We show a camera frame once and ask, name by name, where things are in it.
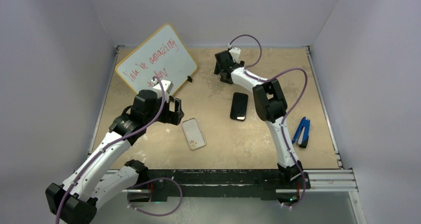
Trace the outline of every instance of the metal frame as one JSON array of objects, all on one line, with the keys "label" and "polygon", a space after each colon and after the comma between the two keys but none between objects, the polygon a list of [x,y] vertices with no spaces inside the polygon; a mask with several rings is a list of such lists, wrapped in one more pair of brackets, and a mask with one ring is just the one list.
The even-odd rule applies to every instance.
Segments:
[{"label": "metal frame", "polygon": [[[125,47],[124,45],[122,46],[116,46],[116,56],[114,59],[114,67],[116,65],[117,62],[117,57],[118,57],[118,51],[119,51],[119,47]],[[357,183],[355,180],[355,176],[353,173],[353,170],[344,170],[343,168],[343,164],[341,161],[341,157],[339,155],[339,151],[338,151],[338,147],[336,145],[336,141],[335,141],[335,137],[333,135],[333,131],[332,131],[332,126],[330,123],[330,119],[329,119],[329,115],[327,113],[326,110],[326,105],[323,99],[323,95],[322,92],[320,90],[320,86],[319,86],[319,81],[317,79],[316,76],[316,71],[314,70],[314,65],[313,65],[313,61],[311,59],[311,52],[310,52],[310,46],[306,46],[304,47],[307,53],[307,57],[308,57],[308,61],[310,63],[310,67],[311,70],[313,72],[313,76],[314,76],[314,80],[316,82],[316,87],[317,87],[317,91],[319,93],[319,98],[320,98],[320,102],[322,104],[323,107],[323,112],[325,114],[325,118],[329,127],[329,133],[331,135],[331,139],[332,139],[332,144],[334,147],[334,151],[336,154],[336,158],[338,161],[338,166],[339,169],[309,169],[309,170],[305,170],[305,172],[308,173],[309,175],[309,180],[310,180],[310,184],[311,184],[311,188],[307,189],[306,192],[348,192],[349,197],[350,197],[350,201],[351,201],[351,205],[352,205],[352,209],[355,215],[355,219],[357,221],[358,224],[366,224],[366,219],[360,204],[360,200],[359,200],[359,196],[358,196],[358,187],[357,187]],[[100,108],[100,112],[98,114],[98,118],[97,118],[97,122],[95,125],[95,129],[94,129],[94,134],[92,136],[92,140],[91,140],[91,144],[90,144],[90,149],[89,149],[89,153],[90,154],[92,152],[93,149],[93,145],[94,145],[94,141],[96,138],[96,133],[98,130],[98,125],[101,119],[101,115],[105,106],[105,100],[108,94],[108,89],[110,87],[111,84],[111,78],[112,78],[113,72],[111,72],[109,80],[108,80],[108,87],[107,87],[107,92],[104,95],[104,99]],[[113,175],[114,173],[116,173],[118,170],[115,169],[110,169],[107,171],[107,173],[104,175],[103,179]],[[122,192],[126,192],[126,193],[148,193],[148,190],[146,189],[132,189],[132,190],[123,190]],[[277,193],[290,193],[291,190],[288,189],[277,189],[276,190]]]}]

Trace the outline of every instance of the white cable clip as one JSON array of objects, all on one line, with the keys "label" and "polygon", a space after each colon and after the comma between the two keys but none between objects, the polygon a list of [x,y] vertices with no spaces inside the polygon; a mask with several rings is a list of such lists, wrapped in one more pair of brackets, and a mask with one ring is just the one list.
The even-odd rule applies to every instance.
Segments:
[{"label": "white cable clip", "polygon": [[155,78],[152,78],[151,82],[152,82],[153,85],[157,85],[158,84],[158,80],[155,79]]}]

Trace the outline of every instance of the whiteboard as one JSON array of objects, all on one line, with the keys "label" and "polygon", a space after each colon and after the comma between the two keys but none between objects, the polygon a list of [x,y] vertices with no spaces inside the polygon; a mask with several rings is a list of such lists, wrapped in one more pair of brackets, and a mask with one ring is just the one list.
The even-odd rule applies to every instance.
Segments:
[{"label": "whiteboard", "polygon": [[170,24],[163,25],[116,66],[116,73],[135,92],[150,89],[152,77],[169,80],[173,95],[196,71],[197,64]]}]

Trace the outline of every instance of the floor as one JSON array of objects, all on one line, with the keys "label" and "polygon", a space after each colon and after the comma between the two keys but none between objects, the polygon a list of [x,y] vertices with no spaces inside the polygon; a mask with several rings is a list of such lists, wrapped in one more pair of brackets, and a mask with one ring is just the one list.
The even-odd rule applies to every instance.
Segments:
[{"label": "floor", "polygon": [[[120,49],[117,63],[133,49]],[[198,69],[192,75],[193,82],[182,85],[174,97],[182,100],[183,120],[198,119],[207,144],[191,150],[181,125],[157,122],[111,168],[119,169],[130,159],[140,160],[152,169],[276,168],[277,157],[272,137],[266,124],[256,114],[252,94],[238,85],[221,83],[219,76],[213,74],[214,54],[224,48],[188,50]],[[240,59],[246,65],[251,64],[257,59],[258,52],[258,49],[242,49]],[[305,49],[264,48],[261,61],[250,71],[262,77],[273,77],[293,67],[305,69],[309,81],[301,102],[287,119],[291,137],[303,116],[311,120],[308,147],[301,149],[294,145],[295,151],[306,169],[338,169],[329,127]],[[304,76],[301,72],[290,72],[278,79],[290,107],[301,92]],[[229,118],[234,92],[249,95],[244,122]],[[102,141],[114,118],[133,103],[134,96],[135,93],[114,72],[94,147]]]}]

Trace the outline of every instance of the red handwriting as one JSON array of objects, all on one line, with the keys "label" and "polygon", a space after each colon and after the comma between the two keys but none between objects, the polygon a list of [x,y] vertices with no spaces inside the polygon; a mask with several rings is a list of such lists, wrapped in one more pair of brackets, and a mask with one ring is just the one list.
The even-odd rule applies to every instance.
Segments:
[{"label": "red handwriting", "polygon": [[144,64],[144,63],[141,63],[140,65],[139,64],[135,64],[136,66],[139,66],[139,67],[141,67],[141,68],[143,68],[143,69],[148,69],[148,67],[146,67],[146,64]]},{"label": "red handwriting", "polygon": [[[168,73],[167,70],[165,70],[165,68],[163,69],[164,71],[153,71],[153,73],[155,74],[155,76],[157,76],[159,79],[163,78],[164,76],[168,77]],[[155,86],[152,82],[147,82],[148,86]]]},{"label": "red handwriting", "polygon": [[[151,64],[157,62],[161,56],[165,55],[166,53],[170,51],[174,51],[174,52],[178,51],[178,45],[172,38],[170,38],[166,44],[163,43],[162,46],[155,53],[153,53],[152,57],[149,58],[149,62]],[[149,69],[149,67],[146,66],[145,63],[135,64],[135,66],[142,68],[142,70]],[[163,68],[162,71],[153,71],[153,73],[159,79],[163,77],[168,77],[168,72],[165,68]],[[126,75],[131,81],[134,82],[136,78],[138,77],[139,71],[134,69],[134,70],[131,70],[130,72],[124,71],[123,74]],[[149,87],[154,86],[154,84],[149,81],[147,82],[147,84]]]},{"label": "red handwriting", "polygon": [[135,81],[136,77],[138,77],[139,71],[137,70],[132,70],[130,72],[130,74],[127,73],[127,71],[123,72],[124,75],[128,76],[130,78],[130,80]]},{"label": "red handwriting", "polygon": [[166,54],[167,52],[169,52],[173,48],[177,48],[176,52],[178,51],[177,44],[171,38],[170,40],[168,40],[167,44],[162,44],[162,46],[155,53],[153,53],[152,57],[149,58],[149,62],[151,64],[155,63],[156,61],[158,61],[159,57]]}]

